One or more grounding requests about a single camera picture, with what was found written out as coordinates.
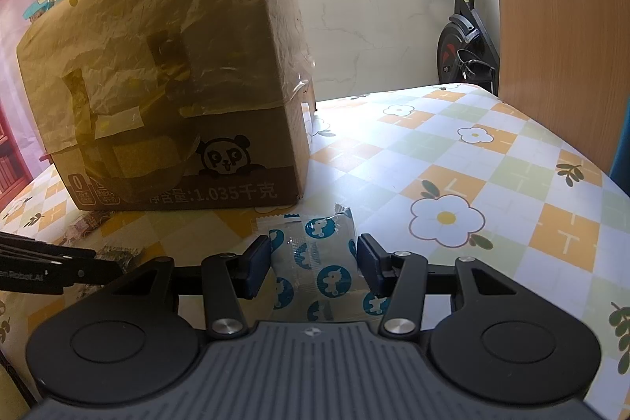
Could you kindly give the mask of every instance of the black cable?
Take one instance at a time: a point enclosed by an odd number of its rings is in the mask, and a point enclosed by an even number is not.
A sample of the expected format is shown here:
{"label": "black cable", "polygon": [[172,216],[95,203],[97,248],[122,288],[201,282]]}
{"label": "black cable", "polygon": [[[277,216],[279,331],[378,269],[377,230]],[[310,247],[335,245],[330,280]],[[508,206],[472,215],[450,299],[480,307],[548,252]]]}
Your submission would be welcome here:
{"label": "black cable", "polygon": [[2,364],[2,367],[5,369],[6,373],[13,381],[13,384],[15,384],[15,387],[18,389],[20,395],[22,395],[22,398],[24,399],[24,402],[26,402],[29,408],[32,408],[34,405],[36,405],[37,400],[31,393],[31,390],[28,389],[28,386],[26,386],[26,383],[24,383],[24,381],[20,377],[18,371],[15,370],[15,367],[11,363],[9,363],[8,359],[6,359],[6,356],[4,356],[2,350],[0,350],[0,364]]}

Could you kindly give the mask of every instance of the ribbed surface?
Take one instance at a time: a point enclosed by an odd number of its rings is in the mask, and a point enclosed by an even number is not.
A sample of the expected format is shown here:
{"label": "ribbed surface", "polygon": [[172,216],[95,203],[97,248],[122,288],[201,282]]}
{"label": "ribbed surface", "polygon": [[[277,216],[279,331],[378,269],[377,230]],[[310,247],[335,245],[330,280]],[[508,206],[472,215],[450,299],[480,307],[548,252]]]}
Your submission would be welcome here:
{"label": "ribbed surface", "polygon": [[[321,332],[315,336],[312,328]],[[84,410],[52,400],[28,420],[594,420],[574,401],[519,411],[459,394],[416,348],[373,335],[364,323],[260,323],[242,340],[210,346],[188,378],[160,397]]]}

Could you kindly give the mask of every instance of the wooden door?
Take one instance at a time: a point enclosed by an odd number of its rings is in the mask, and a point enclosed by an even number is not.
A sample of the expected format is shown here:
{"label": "wooden door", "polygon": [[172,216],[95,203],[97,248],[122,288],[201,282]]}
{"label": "wooden door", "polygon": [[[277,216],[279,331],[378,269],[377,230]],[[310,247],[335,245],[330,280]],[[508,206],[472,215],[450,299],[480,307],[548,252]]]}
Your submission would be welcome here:
{"label": "wooden door", "polygon": [[630,95],[630,0],[499,4],[499,97],[608,172]]}
{"label": "wooden door", "polygon": [[0,210],[32,179],[0,107]]}

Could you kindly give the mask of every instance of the checkered tablecloth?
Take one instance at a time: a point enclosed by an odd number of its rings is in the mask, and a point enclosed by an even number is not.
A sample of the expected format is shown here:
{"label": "checkered tablecloth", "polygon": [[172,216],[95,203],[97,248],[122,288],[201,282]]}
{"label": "checkered tablecloth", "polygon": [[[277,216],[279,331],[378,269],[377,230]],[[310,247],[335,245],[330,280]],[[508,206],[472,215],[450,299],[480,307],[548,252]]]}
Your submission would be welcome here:
{"label": "checkered tablecloth", "polygon": [[[308,185],[297,206],[121,212],[77,246],[143,248],[143,260],[168,254],[177,265],[196,265],[209,254],[241,252],[257,217],[329,215],[341,203],[352,208],[357,232],[373,234],[388,251],[443,265],[480,258],[586,322],[603,353],[588,402],[606,418],[626,420],[630,199],[569,144],[475,86],[317,107]],[[0,227],[60,242],[81,215],[51,167],[2,212]],[[246,306],[248,320],[269,316],[274,291],[268,276]],[[28,335],[76,295],[75,288],[64,296],[0,294],[0,322],[10,324],[0,332],[2,350],[23,375]],[[199,298],[182,301],[180,313],[197,327],[200,311]]]}

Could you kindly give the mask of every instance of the yellow flower center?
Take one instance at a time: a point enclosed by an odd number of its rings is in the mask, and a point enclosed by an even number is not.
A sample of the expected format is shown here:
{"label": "yellow flower center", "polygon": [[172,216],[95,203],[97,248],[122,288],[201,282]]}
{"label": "yellow flower center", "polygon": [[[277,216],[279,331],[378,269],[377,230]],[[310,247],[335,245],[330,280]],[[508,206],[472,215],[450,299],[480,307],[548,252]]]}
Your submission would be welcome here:
{"label": "yellow flower center", "polygon": [[456,219],[457,217],[453,214],[453,212],[448,212],[446,210],[437,214],[437,220],[442,223],[442,225],[452,225]]}

